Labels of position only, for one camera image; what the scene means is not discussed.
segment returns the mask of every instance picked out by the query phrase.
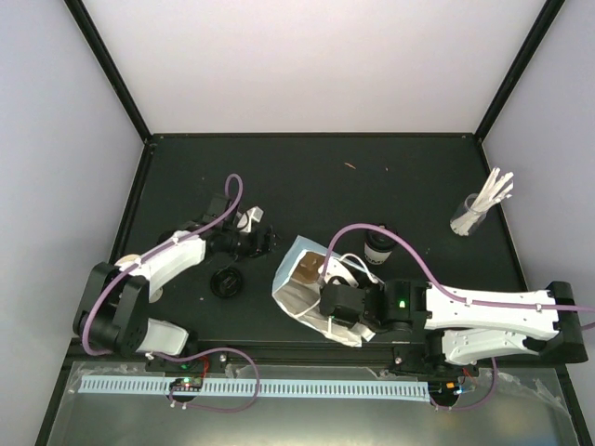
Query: reflective metal surface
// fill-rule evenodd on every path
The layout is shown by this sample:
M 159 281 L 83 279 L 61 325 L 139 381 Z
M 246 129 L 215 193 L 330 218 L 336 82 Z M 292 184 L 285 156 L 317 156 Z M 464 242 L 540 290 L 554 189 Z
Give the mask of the reflective metal surface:
M 413 446 L 574 446 L 572 422 L 553 370 L 502 371 L 496 396 L 468 413 L 436 412 L 426 403 L 386 400 L 261 399 L 236 414 L 170 408 L 158 396 L 97 395 L 76 392 L 92 362 L 74 367 L 52 431 L 51 445 L 358 445 Z M 125 373 L 145 374 L 128 366 Z M 357 369 L 363 379 L 375 379 Z M 352 379 L 355 372 L 344 373 Z M 472 403 L 480 388 L 461 397 Z M 232 407 L 236 398 L 202 398 Z

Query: white paper bag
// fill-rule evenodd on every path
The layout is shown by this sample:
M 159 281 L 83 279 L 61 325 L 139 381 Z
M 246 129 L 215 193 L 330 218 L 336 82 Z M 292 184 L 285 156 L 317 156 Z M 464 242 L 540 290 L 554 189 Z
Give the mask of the white paper bag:
M 326 251 L 327 248 L 321 244 L 298 236 L 275 273 L 272 281 L 272 297 L 287 315 L 322 333 L 324 337 L 349 347 L 361 347 L 362 339 L 369 341 L 374 337 L 374 332 L 360 323 L 347 328 L 320 314 L 317 305 L 320 300 L 319 285 L 311 281 L 303 282 L 300 275 L 296 274 L 300 260 L 307 253 L 324 257 Z M 360 265 L 347 263 L 364 271 Z

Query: white wall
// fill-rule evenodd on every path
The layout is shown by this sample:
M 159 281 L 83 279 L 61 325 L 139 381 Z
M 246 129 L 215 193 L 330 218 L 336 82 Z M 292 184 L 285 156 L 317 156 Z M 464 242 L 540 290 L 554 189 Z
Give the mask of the white wall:
M 566 2 L 485 147 L 515 173 L 505 212 L 530 285 L 571 282 L 577 302 L 595 307 L 593 23 L 595 2 Z M 569 370 L 595 436 L 595 330 L 586 340 L 591 361 Z
M 0 6 L 0 444 L 34 444 L 138 135 L 60 0 Z
M 86 0 L 153 132 L 473 132 L 544 0 Z

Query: cup lid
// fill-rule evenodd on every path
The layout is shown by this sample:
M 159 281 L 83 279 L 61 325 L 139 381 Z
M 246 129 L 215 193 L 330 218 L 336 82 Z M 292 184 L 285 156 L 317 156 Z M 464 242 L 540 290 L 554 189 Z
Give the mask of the cup lid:
M 385 224 L 379 224 L 378 226 L 396 234 L 394 230 L 391 230 Z M 379 253 L 387 253 L 388 251 L 392 251 L 394 249 L 394 247 L 397 245 L 397 242 L 395 242 L 392 238 L 381 234 L 380 232 L 376 232 L 375 230 L 367 230 L 365 232 L 365 244 L 367 244 L 374 251 L 378 251 Z

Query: black table surface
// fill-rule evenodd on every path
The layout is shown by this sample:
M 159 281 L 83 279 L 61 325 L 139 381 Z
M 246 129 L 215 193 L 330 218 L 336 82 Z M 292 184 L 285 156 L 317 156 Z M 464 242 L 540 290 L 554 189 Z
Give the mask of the black table surface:
M 230 173 L 244 180 L 243 206 L 260 206 L 283 239 L 277 252 L 234 265 L 245 277 L 235 297 L 221 299 L 209 289 L 211 275 L 231 262 L 221 255 L 180 274 L 151 304 L 151 317 L 192 329 L 204 341 L 333 343 L 289 318 L 272 299 L 271 284 L 297 235 L 328 245 L 351 223 L 388 223 L 444 284 L 522 289 L 496 211 L 470 237 L 450 229 L 458 205 L 486 179 L 480 149 L 468 136 L 162 136 L 156 143 L 126 253 L 144 253 L 165 230 L 201 216 Z M 364 234 L 345 235 L 336 250 L 362 256 Z M 385 280 L 424 279 L 398 248 L 371 270 Z M 390 341 L 383 334 L 371 344 Z

